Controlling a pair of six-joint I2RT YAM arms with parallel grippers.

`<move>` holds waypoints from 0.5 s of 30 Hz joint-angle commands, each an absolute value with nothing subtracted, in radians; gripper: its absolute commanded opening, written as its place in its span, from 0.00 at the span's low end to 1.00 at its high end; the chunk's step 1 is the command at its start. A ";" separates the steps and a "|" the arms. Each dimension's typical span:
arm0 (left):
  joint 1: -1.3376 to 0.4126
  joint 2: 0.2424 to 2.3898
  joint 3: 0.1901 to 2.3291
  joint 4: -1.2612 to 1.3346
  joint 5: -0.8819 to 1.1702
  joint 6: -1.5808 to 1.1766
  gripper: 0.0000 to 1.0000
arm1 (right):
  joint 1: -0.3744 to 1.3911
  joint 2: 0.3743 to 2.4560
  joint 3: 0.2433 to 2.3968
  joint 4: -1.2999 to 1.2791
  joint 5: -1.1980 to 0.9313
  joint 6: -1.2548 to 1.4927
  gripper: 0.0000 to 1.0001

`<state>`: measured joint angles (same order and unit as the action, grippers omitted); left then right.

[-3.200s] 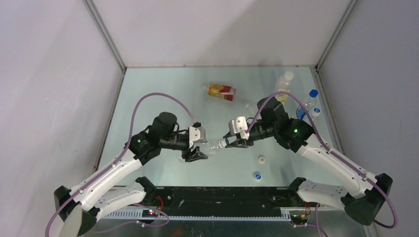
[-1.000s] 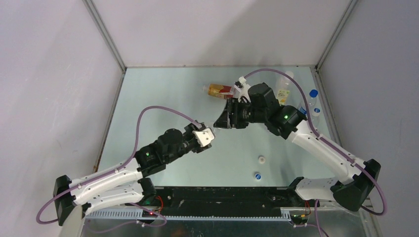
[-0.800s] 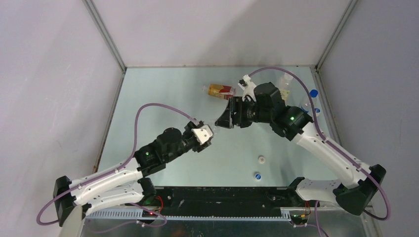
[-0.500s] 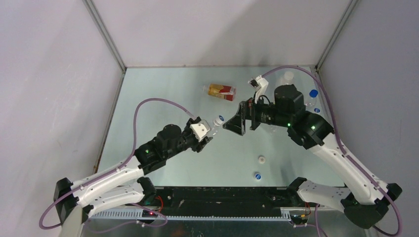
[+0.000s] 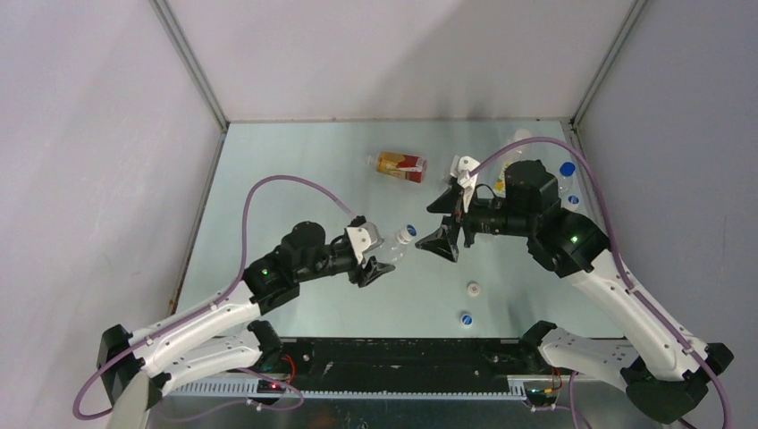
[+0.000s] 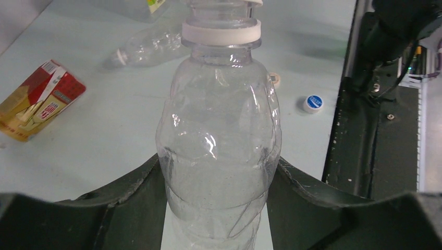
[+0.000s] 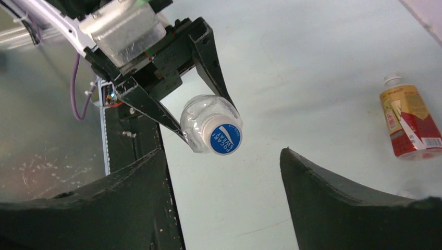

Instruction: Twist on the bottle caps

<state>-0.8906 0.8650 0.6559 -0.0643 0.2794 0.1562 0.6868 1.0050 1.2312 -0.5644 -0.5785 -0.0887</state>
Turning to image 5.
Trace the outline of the clear crushed plastic bottle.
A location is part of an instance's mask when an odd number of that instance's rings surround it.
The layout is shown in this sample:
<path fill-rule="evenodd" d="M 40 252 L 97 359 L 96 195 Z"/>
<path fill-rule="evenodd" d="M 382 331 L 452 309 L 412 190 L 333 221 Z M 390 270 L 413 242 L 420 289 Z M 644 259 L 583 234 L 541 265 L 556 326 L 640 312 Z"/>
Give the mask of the clear crushed plastic bottle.
<path fill-rule="evenodd" d="M 384 241 L 377 249 L 370 253 L 378 263 L 396 265 L 405 256 L 408 246 L 413 237 L 402 233 L 396 233 L 393 237 Z"/>

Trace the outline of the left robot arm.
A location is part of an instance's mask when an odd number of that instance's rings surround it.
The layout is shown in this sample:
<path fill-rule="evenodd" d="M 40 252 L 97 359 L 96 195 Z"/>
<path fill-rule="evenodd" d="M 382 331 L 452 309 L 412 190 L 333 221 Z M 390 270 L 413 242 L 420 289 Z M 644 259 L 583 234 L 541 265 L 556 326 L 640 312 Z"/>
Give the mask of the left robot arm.
<path fill-rule="evenodd" d="M 272 372 L 282 341 L 263 315 L 297 298 L 303 282 L 346 274 L 366 287 L 394 270 L 376 258 L 383 244 L 374 224 L 355 218 L 343 234 L 326 239 L 318 223 L 302 222 L 271 252 L 252 262 L 229 290 L 149 327 L 103 332 L 97 369 L 111 403 L 132 379 L 147 376 L 147 406 L 184 384 L 238 368 Z"/>

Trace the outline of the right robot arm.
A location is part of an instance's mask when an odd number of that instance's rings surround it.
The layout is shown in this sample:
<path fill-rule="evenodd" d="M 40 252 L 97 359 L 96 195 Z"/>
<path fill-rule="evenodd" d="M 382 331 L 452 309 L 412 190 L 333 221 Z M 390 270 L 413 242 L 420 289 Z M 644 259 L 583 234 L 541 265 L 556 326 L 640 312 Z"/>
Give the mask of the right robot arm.
<path fill-rule="evenodd" d="M 428 207 L 440 228 L 417 247 L 450 261 L 479 234 L 526 239 L 543 269 L 569 281 L 620 328 L 625 343 L 591 340 L 540 321 L 521 338 L 521 365 L 586 374 L 623 391 L 652 420 L 670 425 L 692 411 L 733 360 L 678 323 L 627 270 L 609 237 L 590 218 L 562 205 L 557 179 L 538 161 L 505 172 L 503 196 L 476 194 L 477 161 L 455 157 L 447 189 Z"/>

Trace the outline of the blue white bottle cap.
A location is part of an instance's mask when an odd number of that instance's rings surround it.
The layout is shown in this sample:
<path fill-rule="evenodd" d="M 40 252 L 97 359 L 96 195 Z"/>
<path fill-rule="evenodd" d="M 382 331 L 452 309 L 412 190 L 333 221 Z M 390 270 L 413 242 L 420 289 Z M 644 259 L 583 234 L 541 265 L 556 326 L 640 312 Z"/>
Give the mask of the blue white bottle cap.
<path fill-rule="evenodd" d="M 405 226 L 401 227 L 396 232 L 395 239 L 401 245 L 408 245 L 415 239 L 416 236 L 417 236 L 416 228 L 411 224 L 406 224 Z"/>

